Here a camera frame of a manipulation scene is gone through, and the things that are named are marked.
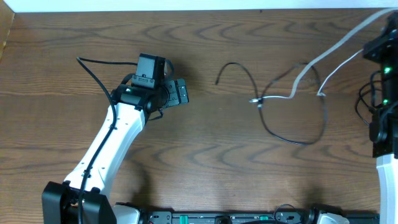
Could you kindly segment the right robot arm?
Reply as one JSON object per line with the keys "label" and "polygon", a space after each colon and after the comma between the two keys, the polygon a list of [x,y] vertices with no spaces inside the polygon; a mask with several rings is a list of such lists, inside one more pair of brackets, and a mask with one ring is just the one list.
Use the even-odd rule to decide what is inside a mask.
{"label": "right robot arm", "polygon": [[369,138],[379,177],[380,223],[397,224],[397,9],[363,57],[380,65],[382,102],[373,112]]}

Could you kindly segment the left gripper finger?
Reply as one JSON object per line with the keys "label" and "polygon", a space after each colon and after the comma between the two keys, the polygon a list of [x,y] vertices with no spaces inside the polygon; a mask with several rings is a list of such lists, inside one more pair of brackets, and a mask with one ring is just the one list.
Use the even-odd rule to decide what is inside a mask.
{"label": "left gripper finger", "polygon": [[177,97],[178,97],[179,90],[187,90],[186,83],[185,83],[184,79],[182,79],[182,78],[176,79],[175,84],[176,84],[176,90],[177,90]]}
{"label": "left gripper finger", "polygon": [[178,91],[178,100],[180,105],[187,104],[189,102],[189,97],[186,90]]}

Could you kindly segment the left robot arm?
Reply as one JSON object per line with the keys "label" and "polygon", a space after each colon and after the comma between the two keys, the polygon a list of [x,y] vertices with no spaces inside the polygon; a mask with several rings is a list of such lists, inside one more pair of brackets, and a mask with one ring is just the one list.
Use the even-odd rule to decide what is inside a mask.
{"label": "left robot arm", "polygon": [[142,223],[139,209],[112,206],[109,195],[129,147],[154,112],[189,102],[185,81],[174,79],[170,60],[140,54],[136,71],[105,91],[109,108],[104,123],[78,165],[59,184],[42,193],[44,223]]}

